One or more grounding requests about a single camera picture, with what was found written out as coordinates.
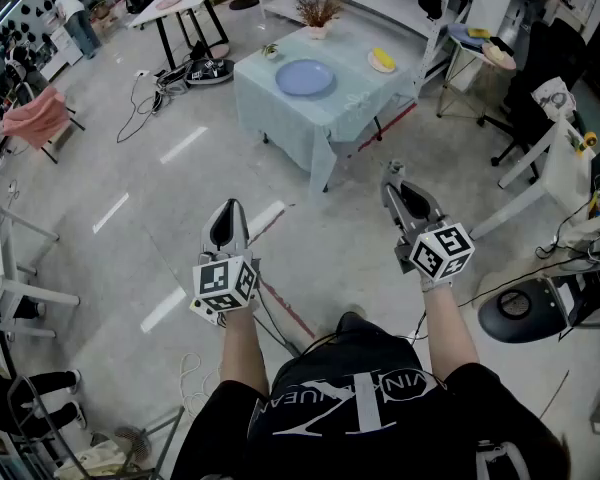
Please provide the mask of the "black equipment box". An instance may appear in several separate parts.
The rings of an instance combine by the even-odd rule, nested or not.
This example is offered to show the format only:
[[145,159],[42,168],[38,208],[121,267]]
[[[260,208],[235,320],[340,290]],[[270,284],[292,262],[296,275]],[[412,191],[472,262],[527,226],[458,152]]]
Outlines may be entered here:
[[551,279],[569,327],[600,329],[600,270]]

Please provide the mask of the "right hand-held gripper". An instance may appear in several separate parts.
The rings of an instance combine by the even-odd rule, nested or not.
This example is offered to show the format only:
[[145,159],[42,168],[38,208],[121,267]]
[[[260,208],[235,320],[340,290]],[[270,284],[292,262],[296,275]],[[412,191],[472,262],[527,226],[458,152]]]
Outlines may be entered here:
[[417,220],[436,223],[412,225],[394,249],[396,258],[403,273],[417,270],[428,281],[448,282],[466,267],[475,252],[473,242],[461,223],[437,222],[440,213],[435,198],[417,185],[402,181],[403,173],[403,163],[391,160],[380,185],[382,204],[393,223],[404,231],[406,210]]

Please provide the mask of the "small floor fan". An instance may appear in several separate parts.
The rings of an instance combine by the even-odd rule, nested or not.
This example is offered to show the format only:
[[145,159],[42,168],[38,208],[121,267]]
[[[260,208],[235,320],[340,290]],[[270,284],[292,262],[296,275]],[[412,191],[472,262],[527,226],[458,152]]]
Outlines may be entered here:
[[147,464],[152,448],[146,429],[131,425],[119,426],[114,429],[113,441],[123,453],[123,472],[136,471]]

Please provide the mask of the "light blue tablecloth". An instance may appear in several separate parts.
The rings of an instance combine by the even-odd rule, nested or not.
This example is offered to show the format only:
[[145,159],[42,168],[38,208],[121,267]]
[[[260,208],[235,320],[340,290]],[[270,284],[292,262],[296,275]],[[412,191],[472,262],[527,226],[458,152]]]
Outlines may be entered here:
[[[302,28],[276,44],[275,61],[255,52],[236,63],[238,118],[245,130],[269,135],[309,173],[311,191],[320,193],[336,165],[333,145],[358,142],[389,103],[415,100],[415,48],[393,31],[356,16],[337,20],[323,40],[313,40]],[[299,59],[330,67],[335,74],[331,86],[312,96],[282,92],[275,82],[277,70]]]

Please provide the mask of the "white plastic bag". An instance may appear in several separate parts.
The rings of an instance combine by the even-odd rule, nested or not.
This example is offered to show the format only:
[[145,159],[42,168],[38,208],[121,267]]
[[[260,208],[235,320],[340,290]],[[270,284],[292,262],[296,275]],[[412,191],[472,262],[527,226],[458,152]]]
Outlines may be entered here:
[[[89,477],[115,475],[122,471],[129,445],[115,440],[106,439],[91,448],[79,451],[75,457]],[[55,480],[84,480],[81,470],[72,459],[67,459],[57,468],[53,477]]]

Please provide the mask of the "white printed bag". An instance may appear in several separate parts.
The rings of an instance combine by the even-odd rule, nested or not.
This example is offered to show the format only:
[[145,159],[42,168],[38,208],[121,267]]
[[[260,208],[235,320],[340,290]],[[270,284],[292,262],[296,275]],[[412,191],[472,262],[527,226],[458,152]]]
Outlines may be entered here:
[[561,117],[569,117],[576,110],[576,99],[561,77],[547,80],[533,91],[531,96],[546,116],[553,121],[558,121]]

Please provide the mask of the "person's right forearm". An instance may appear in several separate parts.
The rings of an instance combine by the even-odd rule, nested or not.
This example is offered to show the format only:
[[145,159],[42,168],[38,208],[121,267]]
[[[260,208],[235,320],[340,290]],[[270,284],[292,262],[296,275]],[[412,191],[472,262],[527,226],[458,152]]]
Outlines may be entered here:
[[479,364],[474,341],[448,285],[424,293],[432,373],[441,381],[459,368]]

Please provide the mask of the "black office chair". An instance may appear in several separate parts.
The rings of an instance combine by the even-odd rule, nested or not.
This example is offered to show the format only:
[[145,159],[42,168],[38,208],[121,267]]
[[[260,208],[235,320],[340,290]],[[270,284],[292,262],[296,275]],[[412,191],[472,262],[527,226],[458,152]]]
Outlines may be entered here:
[[516,146],[527,153],[553,125],[532,93],[555,77],[572,89],[583,74],[586,61],[584,39],[564,20],[556,18],[550,25],[542,21],[532,24],[524,68],[512,78],[503,101],[506,120],[501,122],[489,116],[478,119],[479,125],[490,123],[512,138],[509,146],[491,159],[492,166],[499,165]]

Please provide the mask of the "wall display of black hats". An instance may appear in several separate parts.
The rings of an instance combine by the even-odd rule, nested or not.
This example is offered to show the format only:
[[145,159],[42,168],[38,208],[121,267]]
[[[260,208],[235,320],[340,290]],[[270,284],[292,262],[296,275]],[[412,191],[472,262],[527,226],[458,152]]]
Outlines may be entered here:
[[16,44],[40,47],[44,36],[62,25],[56,13],[56,0],[16,0],[0,15],[0,44],[10,40]]

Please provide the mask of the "blue round plate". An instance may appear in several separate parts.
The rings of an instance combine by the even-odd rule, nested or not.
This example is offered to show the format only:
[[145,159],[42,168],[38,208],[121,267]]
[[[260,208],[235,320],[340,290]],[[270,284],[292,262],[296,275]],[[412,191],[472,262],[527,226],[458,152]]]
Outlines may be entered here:
[[299,59],[281,66],[275,74],[278,88],[292,96],[312,96],[329,88],[335,79],[330,67],[314,59]]

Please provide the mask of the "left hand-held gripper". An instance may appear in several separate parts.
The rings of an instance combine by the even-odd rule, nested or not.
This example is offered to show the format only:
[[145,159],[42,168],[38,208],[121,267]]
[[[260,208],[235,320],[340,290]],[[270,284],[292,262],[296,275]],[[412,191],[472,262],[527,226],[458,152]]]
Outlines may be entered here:
[[[198,264],[192,269],[194,297],[190,309],[219,326],[225,313],[246,308],[258,282],[244,208],[228,199],[201,232]],[[220,251],[229,245],[229,252]]]

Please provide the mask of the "person's left forearm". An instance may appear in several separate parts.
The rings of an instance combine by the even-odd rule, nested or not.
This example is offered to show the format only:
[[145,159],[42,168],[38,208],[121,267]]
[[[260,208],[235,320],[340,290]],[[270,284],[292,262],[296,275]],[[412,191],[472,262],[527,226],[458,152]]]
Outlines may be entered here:
[[226,314],[220,384],[237,383],[269,397],[266,375],[253,311],[242,308]]

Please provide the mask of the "person's black printed T-shirt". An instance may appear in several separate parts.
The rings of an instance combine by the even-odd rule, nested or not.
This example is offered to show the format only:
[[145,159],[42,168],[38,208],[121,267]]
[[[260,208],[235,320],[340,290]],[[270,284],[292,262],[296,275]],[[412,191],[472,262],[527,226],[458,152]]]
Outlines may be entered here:
[[447,381],[355,315],[286,363],[267,399],[217,386],[171,480],[570,480],[560,440],[481,364]]

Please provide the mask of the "white desk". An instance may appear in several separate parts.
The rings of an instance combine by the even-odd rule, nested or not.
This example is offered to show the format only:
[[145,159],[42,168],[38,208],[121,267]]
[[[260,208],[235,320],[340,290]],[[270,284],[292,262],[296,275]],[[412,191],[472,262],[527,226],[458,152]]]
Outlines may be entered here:
[[545,195],[550,196],[568,215],[574,214],[577,222],[582,221],[585,213],[581,207],[591,196],[594,154],[590,148],[577,153],[572,139],[578,139],[580,143],[584,141],[583,136],[566,119],[555,122],[529,152],[499,179],[498,186],[506,188],[549,149],[539,179],[476,225],[469,236],[473,240],[481,238]]

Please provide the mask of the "black round base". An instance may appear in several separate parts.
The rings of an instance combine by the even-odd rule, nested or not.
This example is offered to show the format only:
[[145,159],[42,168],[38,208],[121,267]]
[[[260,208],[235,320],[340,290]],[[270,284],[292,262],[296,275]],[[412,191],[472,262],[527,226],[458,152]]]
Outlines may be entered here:
[[561,297],[547,278],[520,281],[490,295],[478,309],[478,322],[488,336],[509,344],[546,339],[568,327]]

